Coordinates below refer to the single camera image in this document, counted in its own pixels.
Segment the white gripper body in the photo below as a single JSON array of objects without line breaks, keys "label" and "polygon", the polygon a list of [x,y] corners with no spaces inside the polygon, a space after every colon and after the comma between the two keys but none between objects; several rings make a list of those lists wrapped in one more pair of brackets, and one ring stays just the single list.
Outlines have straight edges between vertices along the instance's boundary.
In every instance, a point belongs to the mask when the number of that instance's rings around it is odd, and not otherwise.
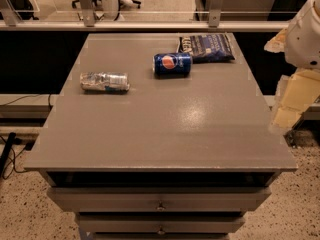
[{"label": "white gripper body", "polygon": [[297,68],[320,69],[320,0],[307,0],[290,21],[285,60]]}]

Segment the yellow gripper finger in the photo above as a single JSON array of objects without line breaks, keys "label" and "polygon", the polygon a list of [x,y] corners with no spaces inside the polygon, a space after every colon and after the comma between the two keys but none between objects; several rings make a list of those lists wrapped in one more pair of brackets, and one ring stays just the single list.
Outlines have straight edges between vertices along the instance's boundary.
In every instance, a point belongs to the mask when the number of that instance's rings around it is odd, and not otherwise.
[{"label": "yellow gripper finger", "polygon": [[277,84],[271,124],[291,128],[319,96],[319,70],[298,68],[291,76],[282,75]]},{"label": "yellow gripper finger", "polygon": [[280,53],[284,51],[286,42],[287,29],[284,28],[279,31],[273,38],[271,38],[264,46],[264,50],[272,53]]}]

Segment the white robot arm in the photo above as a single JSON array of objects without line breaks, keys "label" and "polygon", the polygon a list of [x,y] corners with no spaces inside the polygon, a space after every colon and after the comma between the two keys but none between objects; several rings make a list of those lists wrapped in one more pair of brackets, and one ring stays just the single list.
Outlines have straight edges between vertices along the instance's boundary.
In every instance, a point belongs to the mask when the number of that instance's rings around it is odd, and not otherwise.
[{"label": "white robot arm", "polygon": [[320,0],[307,0],[264,50],[283,52],[285,61],[296,67],[272,119],[273,125],[291,128],[320,95]]}]

